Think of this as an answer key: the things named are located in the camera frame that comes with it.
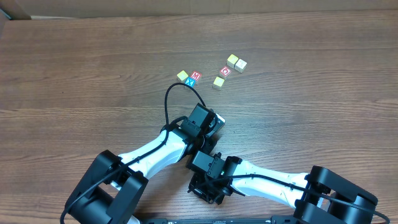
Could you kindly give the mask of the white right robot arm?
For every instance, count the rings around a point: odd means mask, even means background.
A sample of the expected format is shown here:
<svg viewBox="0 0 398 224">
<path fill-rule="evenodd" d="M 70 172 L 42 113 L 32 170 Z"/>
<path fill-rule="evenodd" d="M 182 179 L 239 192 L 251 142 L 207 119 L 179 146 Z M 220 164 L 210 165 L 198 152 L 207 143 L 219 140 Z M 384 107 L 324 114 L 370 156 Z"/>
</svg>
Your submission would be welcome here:
<svg viewBox="0 0 398 224">
<path fill-rule="evenodd" d="M 197 152 L 187 168 L 194 173 L 189 190 L 207 203 L 219 205 L 233 193 L 264 197 L 293 208 L 295 223 L 371 223 L 376 213 L 373 194 L 320 166 L 308 174 L 283 173 Z"/>
</svg>

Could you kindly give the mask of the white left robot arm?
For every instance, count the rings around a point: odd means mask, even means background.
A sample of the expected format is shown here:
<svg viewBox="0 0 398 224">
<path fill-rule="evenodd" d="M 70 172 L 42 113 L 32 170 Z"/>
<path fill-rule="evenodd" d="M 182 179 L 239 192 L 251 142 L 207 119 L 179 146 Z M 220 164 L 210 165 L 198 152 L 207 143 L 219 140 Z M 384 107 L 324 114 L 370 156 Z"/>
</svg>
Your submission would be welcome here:
<svg viewBox="0 0 398 224">
<path fill-rule="evenodd" d="M 138 223 L 135 208 L 151 177 L 170 164 L 214 148 L 214 135 L 225 120 L 197 104 L 189 116 L 164 126 L 157 138 L 128 153 L 109 150 L 98 154 L 69 196 L 60 217 L 79 223 Z"/>
</svg>

